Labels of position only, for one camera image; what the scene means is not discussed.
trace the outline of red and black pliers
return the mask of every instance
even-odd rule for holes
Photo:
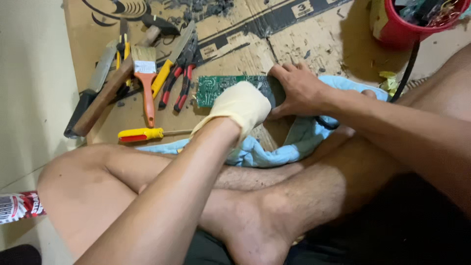
[[[196,64],[193,62],[195,57],[196,47],[198,46],[198,35],[193,33],[193,35],[188,40],[186,47],[181,52],[180,56],[178,57],[176,63],[173,66],[172,71],[165,80],[163,84],[163,92],[162,98],[159,102],[159,108],[165,108],[169,101],[170,91],[172,90],[172,86],[178,77],[183,72],[183,84],[180,91],[180,95],[177,98],[177,102],[175,102],[175,106],[173,109],[177,112],[180,112],[185,104],[185,101],[188,97],[188,92],[190,91],[190,83],[191,83],[191,74],[193,69],[196,67]]]

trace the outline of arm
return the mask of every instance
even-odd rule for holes
[[[333,89],[303,64],[275,66],[270,73],[286,91],[286,101],[272,116],[332,116],[410,166],[471,215],[470,122]]]
[[[184,151],[154,178],[76,265],[183,263],[229,150],[270,111],[269,101],[252,85],[232,88],[216,100]]]

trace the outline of hand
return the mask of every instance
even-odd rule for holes
[[[269,73],[283,85],[286,93],[284,102],[271,110],[270,119],[286,115],[318,116],[323,112],[326,92],[332,87],[320,81],[305,63],[274,65]]]
[[[191,135],[215,117],[229,117],[241,128],[240,142],[267,118],[270,109],[269,100],[251,83],[242,81],[224,90],[216,98],[210,114],[193,129]]]

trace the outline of red and white packet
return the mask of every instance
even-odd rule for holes
[[[37,191],[0,194],[0,224],[45,215]]]

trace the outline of hammer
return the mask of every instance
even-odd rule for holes
[[[155,41],[159,34],[163,35],[180,35],[180,31],[176,26],[167,22],[166,20],[145,14],[142,17],[142,22],[148,27],[146,34],[140,40],[138,46],[149,46]],[[113,73],[109,81],[102,88],[101,92],[91,103],[88,109],[83,113],[75,126],[72,128],[72,133],[76,136],[86,136],[95,122],[100,118],[106,106],[113,100],[121,84],[128,78],[133,69],[132,54],[130,54],[122,63],[121,67]]]
[[[150,46],[159,34],[180,35],[180,31],[174,24],[158,16],[144,14],[142,22],[148,29],[146,30],[146,37],[137,43],[138,46]]]

